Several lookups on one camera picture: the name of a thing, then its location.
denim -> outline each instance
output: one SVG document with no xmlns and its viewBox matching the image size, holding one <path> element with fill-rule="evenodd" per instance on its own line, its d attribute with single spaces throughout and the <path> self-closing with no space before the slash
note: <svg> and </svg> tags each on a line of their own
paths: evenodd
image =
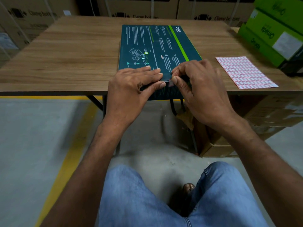
<svg viewBox="0 0 303 227">
<path fill-rule="evenodd" d="M 99 226 L 267 226 L 241 174 L 225 162 L 204 170 L 186 203 L 188 216 L 181 217 L 156 198 L 134 169 L 119 165 L 105 178 Z"/>
</svg>

table top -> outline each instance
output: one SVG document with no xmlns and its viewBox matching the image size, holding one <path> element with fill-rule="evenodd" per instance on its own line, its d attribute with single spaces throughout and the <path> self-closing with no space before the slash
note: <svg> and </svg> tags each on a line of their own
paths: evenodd
<svg viewBox="0 0 303 227">
<path fill-rule="evenodd" d="M 219 21 L 62 17 L 0 69 L 0 95 L 104 95 L 118 69 L 122 24 L 180 25 L 203 59 L 219 68 L 229 94 L 302 91 Z M 215 57 L 246 56 L 277 88 L 240 90 Z"/>
</svg>

hand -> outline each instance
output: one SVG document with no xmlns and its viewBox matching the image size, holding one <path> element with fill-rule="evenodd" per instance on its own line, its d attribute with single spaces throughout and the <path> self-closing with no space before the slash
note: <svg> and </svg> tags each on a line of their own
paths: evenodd
<svg viewBox="0 0 303 227">
<path fill-rule="evenodd" d="M 151 70 L 150 66 L 143 68 L 126 68 L 119 70 L 108 83 L 108 99 L 105 119 L 117 126 L 127 129 L 141 113 L 148 98 L 158 89 L 165 87 L 160 69 Z M 151 84 L 144 91 L 143 85 Z"/>
<path fill-rule="evenodd" d="M 191 88 L 180 78 L 189 77 Z M 185 104 L 201 123 L 218 130 L 237 114 L 233 110 L 221 79 L 208 60 L 187 61 L 172 70 L 172 81 L 179 88 Z"/>
</svg>

red grid labels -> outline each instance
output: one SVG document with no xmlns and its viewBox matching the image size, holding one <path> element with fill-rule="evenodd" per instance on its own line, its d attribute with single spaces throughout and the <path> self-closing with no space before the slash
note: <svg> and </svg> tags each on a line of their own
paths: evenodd
<svg viewBox="0 0 303 227">
<path fill-rule="evenodd" d="M 239 89 L 278 87 L 247 57 L 216 57 Z"/>
</svg>

green stripe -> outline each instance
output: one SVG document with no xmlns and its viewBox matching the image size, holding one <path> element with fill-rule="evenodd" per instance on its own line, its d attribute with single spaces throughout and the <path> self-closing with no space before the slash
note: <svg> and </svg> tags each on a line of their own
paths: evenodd
<svg viewBox="0 0 303 227">
<path fill-rule="evenodd" d="M 152 41 L 154 42 L 154 38 L 152 37 L 152 30 L 151 30 L 151 27 L 149 26 L 149 30 L 151 32 L 151 38 L 152 38 Z"/>
<path fill-rule="evenodd" d="M 186 55 L 186 53 L 185 53 L 184 49 L 182 48 L 182 45 L 180 44 L 180 41 L 178 40 L 178 38 L 177 38 L 177 36 L 176 36 L 176 34 L 175 34 L 174 30 L 172 29 L 172 26 L 171 26 L 171 25 L 169 25 L 169 28 L 171 29 L 172 34 L 173 34 L 173 36 L 174 36 L 174 38 L 175 38 L 175 40 L 176 40 L 177 44 L 179 45 L 179 48 L 180 48 L 180 50 L 181 50 L 181 52 L 182 52 L 182 54 L 183 54 L 183 56 L 184 56 L 185 60 L 186 60 L 186 61 L 189 61 L 189 59 L 188 59 L 188 57 L 187 57 L 187 55 Z"/>
<path fill-rule="evenodd" d="M 166 29 L 167 29 L 167 31 L 169 32 L 169 28 L 166 26 Z M 169 35 L 172 37 L 172 35 L 170 34 L 170 32 L 169 32 Z"/>
</svg>

